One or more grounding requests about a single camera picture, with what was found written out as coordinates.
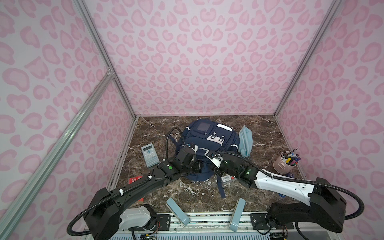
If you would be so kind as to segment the teal pencil pouch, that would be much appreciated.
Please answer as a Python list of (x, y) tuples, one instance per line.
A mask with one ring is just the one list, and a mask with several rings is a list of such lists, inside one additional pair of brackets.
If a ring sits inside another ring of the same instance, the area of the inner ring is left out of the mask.
[(242, 157), (249, 159), (253, 148), (253, 133), (244, 125), (239, 132), (239, 138), (240, 143), (238, 152)]

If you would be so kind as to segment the navy blue student backpack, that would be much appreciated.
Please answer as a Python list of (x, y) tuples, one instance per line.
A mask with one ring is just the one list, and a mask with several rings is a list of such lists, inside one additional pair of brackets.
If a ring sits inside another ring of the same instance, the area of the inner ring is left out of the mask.
[(213, 122), (208, 119), (200, 119), (190, 123), (183, 131), (172, 128), (166, 137), (166, 159), (168, 158), (168, 142), (172, 141), (176, 147), (175, 154), (187, 144), (198, 146), (197, 160), (207, 160), (210, 164), (210, 172), (206, 174), (189, 174), (187, 179), (193, 182), (204, 182), (210, 179), (215, 172), (214, 164), (206, 158), (206, 150), (216, 152), (234, 152), (239, 150), (239, 134), (231, 127)]

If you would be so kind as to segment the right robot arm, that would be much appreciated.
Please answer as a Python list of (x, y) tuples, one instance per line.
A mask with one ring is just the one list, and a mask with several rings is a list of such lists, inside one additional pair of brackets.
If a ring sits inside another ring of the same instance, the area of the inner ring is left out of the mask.
[(271, 226), (315, 223), (330, 232), (341, 233), (346, 220), (360, 216), (365, 210), (360, 197), (325, 179), (305, 181), (277, 175), (233, 152), (207, 151), (205, 156), (213, 163), (216, 173), (233, 176), (246, 188), (271, 191), (296, 200), (293, 204), (271, 204), (266, 214)]

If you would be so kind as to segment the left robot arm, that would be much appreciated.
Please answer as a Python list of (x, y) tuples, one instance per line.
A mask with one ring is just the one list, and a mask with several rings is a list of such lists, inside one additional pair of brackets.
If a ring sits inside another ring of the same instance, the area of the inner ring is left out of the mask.
[(132, 209), (132, 204), (181, 177), (196, 174), (200, 170), (197, 152), (207, 146), (210, 135), (209, 130), (185, 128), (179, 151), (174, 157), (158, 164), (148, 175), (133, 184), (112, 191), (105, 188), (99, 190), (89, 207), (69, 223), (67, 234), (74, 237), (91, 235), (95, 240), (109, 240), (124, 222), (121, 215), (127, 210), (133, 211), (130, 214), (131, 227), (154, 223), (157, 214), (151, 207)]

